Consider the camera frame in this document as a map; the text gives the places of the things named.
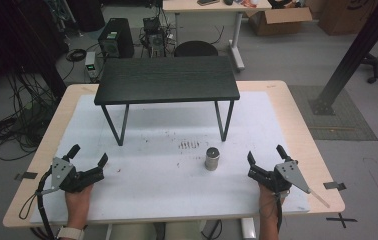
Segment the silver metal can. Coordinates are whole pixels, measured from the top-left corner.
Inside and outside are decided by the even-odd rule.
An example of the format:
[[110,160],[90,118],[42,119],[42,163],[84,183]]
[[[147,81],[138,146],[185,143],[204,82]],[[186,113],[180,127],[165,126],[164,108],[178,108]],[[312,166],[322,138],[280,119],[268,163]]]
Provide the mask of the silver metal can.
[[218,167],[220,152],[216,147],[210,147],[206,151],[204,165],[208,171],[214,171]]

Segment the dark grey floor mat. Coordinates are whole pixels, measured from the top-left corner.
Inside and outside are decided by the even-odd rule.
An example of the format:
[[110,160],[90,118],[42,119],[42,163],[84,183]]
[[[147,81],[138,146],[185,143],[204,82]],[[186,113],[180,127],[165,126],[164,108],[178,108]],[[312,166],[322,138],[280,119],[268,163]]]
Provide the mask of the dark grey floor mat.
[[289,85],[289,90],[315,140],[378,140],[345,89],[333,103],[332,114],[314,114],[310,102],[318,97],[322,89],[322,86]]

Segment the person's beige trousers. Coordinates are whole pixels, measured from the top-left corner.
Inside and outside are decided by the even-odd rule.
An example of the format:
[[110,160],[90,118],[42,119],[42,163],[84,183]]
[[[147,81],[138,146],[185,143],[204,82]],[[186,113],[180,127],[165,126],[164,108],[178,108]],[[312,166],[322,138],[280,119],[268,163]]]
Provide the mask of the person's beige trousers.
[[108,240],[203,240],[205,220],[115,224]]

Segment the large closed cardboard box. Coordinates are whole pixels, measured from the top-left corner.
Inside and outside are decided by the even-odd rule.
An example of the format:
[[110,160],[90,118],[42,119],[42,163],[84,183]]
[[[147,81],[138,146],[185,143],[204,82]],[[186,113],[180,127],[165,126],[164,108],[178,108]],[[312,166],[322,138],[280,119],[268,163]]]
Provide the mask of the large closed cardboard box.
[[318,26],[328,35],[357,34],[378,0],[327,0]]

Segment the black tape cross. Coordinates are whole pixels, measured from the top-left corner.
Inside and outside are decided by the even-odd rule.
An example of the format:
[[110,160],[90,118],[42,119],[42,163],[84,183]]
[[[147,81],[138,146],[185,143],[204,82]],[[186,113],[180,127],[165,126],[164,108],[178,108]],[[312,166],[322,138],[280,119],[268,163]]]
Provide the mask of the black tape cross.
[[347,228],[348,223],[357,223],[358,222],[357,219],[346,218],[341,213],[338,213],[336,217],[327,217],[326,220],[332,221],[332,222],[339,222],[344,229]]

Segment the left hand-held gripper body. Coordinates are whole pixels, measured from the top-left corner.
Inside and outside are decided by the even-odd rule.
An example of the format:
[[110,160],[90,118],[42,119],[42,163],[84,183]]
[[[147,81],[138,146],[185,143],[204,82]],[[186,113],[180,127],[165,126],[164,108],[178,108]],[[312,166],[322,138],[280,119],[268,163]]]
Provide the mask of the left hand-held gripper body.
[[[51,187],[44,190],[44,181],[49,175],[52,175]],[[46,177],[40,180],[36,190],[37,195],[45,195],[59,189],[68,193],[81,192],[84,188],[103,180],[104,174],[103,169],[97,166],[87,171],[77,172],[70,161],[55,157]]]

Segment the grey power supply unit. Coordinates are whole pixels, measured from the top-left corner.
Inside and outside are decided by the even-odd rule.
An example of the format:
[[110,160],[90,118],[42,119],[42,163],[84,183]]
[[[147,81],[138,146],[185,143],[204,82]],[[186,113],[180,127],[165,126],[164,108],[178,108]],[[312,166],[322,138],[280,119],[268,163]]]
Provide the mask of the grey power supply unit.
[[105,59],[102,54],[88,51],[85,58],[85,70],[91,80],[99,80],[104,70]]

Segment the black curtain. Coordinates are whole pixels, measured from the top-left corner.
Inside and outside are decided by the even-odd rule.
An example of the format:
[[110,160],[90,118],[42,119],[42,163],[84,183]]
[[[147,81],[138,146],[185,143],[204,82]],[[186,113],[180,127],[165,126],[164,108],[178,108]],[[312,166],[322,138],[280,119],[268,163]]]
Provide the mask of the black curtain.
[[65,94],[66,85],[57,71],[56,58],[17,0],[0,0],[0,59],[18,80],[38,73],[56,100]]

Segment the black round stool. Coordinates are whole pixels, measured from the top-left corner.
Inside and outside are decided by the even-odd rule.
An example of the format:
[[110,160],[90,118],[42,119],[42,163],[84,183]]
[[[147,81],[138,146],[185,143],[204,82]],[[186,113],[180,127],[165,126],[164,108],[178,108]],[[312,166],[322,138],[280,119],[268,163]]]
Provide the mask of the black round stool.
[[204,41],[187,41],[179,44],[174,50],[175,57],[217,56],[218,50]]

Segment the open cardboard box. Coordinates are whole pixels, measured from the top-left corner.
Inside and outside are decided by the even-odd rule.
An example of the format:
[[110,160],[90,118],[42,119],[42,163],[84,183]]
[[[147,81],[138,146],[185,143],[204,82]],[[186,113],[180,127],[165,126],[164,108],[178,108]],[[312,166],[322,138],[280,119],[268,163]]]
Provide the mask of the open cardboard box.
[[269,9],[248,13],[248,23],[257,36],[297,34],[303,22],[312,20],[308,7]]

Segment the black metal post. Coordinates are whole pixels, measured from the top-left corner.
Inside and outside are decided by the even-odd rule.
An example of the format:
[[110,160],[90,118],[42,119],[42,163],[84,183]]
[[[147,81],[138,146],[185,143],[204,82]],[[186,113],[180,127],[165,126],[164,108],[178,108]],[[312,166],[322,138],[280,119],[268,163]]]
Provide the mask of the black metal post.
[[323,90],[317,98],[309,101],[314,115],[334,114],[333,103],[377,41],[378,3]]

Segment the light wooden desk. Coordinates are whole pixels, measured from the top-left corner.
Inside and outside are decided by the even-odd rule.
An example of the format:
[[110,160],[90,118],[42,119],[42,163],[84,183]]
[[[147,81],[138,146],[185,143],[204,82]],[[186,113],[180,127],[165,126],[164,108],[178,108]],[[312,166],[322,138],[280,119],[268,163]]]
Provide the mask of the light wooden desk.
[[242,71],[245,69],[245,65],[238,49],[238,40],[243,15],[247,12],[256,13],[271,8],[267,0],[247,0],[248,3],[251,1],[254,1],[253,7],[241,5],[239,0],[232,5],[226,5],[224,0],[218,0],[216,3],[205,6],[199,5],[197,0],[164,0],[163,10],[165,13],[174,15],[177,44],[180,44],[179,30],[186,21],[188,24],[198,26],[231,26],[233,35],[228,41],[228,48],[236,69]]

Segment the open small computer case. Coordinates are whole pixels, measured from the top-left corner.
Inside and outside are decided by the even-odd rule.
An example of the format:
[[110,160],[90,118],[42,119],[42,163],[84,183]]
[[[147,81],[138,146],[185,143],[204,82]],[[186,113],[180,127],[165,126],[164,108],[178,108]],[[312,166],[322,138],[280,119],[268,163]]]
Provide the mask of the open small computer case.
[[143,19],[144,43],[148,49],[148,55],[153,57],[165,57],[165,33],[161,28],[158,17]]

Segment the black computer tower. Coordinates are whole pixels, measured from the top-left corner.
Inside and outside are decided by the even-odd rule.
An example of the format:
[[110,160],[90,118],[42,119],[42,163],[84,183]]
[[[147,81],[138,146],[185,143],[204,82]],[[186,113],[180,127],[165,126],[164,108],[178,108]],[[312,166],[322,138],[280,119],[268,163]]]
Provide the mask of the black computer tower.
[[127,18],[111,18],[98,37],[104,57],[132,58],[134,45]]

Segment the white table leg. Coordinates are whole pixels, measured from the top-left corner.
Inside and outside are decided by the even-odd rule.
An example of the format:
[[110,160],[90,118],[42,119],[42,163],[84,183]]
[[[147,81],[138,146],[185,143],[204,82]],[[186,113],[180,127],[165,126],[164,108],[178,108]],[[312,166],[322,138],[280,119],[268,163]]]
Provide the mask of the white table leg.
[[255,229],[253,218],[242,218],[241,219],[241,229],[242,229],[243,240],[255,240],[256,239],[256,229]]

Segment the small black table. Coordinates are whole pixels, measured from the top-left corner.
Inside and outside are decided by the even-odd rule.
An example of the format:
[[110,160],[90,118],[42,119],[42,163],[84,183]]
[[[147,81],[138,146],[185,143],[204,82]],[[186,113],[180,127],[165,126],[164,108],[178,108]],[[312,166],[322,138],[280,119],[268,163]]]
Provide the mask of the small black table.
[[229,103],[227,117],[217,114],[220,138],[227,139],[234,103],[240,93],[226,56],[109,59],[94,98],[118,145],[124,143],[128,118],[120,130],[108,112],[110,106],[134,104],[212,102]]

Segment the person's right hand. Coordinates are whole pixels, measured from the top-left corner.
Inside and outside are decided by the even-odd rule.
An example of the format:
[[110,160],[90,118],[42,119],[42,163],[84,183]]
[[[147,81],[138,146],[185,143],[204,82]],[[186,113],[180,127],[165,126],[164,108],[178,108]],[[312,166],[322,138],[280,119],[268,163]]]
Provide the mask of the person's right hand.
[[267,221],[269,223],[277,223],[278,210],[277,210],[277,197],[274,192],[270,191],[263,185],[259,185],[260,197],[259,197],[259,212],[260,220]]

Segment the person's left hand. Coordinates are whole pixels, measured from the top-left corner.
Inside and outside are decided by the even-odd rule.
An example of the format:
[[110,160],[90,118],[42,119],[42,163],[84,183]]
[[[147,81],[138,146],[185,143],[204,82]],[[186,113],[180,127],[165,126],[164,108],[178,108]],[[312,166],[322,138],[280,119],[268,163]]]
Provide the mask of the person's left hand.
[[68,212],[67,227],[82,230],[86,226],[92,189],[93,185],[90,185],[81,192],[65,193]]

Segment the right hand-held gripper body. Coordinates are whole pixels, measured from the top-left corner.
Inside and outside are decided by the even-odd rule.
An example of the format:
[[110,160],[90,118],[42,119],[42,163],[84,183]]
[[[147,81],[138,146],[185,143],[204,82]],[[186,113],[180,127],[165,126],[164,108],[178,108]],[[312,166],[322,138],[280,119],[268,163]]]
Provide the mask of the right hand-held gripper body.
[[306,194],[312,194],[325,207],[330,207],[328,202],[308,186],[298,167],[297,161],[292,160],[277,164],[273,171],[266,171],[257,166],[254,160],[249,160],[249,165],[248,176],[273,193],[286,192],[289,191],[292,186],[295,186]]

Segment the white table mat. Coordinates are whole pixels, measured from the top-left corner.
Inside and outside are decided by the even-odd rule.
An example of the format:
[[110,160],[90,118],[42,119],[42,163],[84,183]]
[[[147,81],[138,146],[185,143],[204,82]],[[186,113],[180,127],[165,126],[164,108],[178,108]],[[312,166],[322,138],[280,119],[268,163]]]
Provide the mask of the white table mat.
[[[93,96],[81,96],[56,154],[62,157],[78,144],[72,162],[80,171],[108,155],[104,179],[92,191],[90,221],[257,214],[259,188],[248,176],[248,152],[258,166],[272,170],[282,161],[276,147],[285,139],[270,96],[245,91],[234,104],[227,139],[222,140],[216,115],[225,119],[228,107],[212,102],[112,106],[108,112],[117,130],[128,117],[124,143],[118,145]],[[210,147],[220,152],[214,171],[204,165]]]

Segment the black tape strip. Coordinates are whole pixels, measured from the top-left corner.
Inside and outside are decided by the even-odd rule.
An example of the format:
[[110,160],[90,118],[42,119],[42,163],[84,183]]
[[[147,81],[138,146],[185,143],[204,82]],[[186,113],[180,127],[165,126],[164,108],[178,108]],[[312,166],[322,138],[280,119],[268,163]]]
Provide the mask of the black tape strip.
[[17,173],[14,177],[14,180],[16,181],[22,181],[23,179],[35,179],[37,177],[38,173],[35,172],[23,172],[23,173]]
[[345,190],[347,189],[346,185],[342,182],[342,183],[338,183],[338,182],[326,182],[326,183],[323,183],[325,189],[329,190],[329,189],[337,189],[338,191],[342,191],[342,190]]

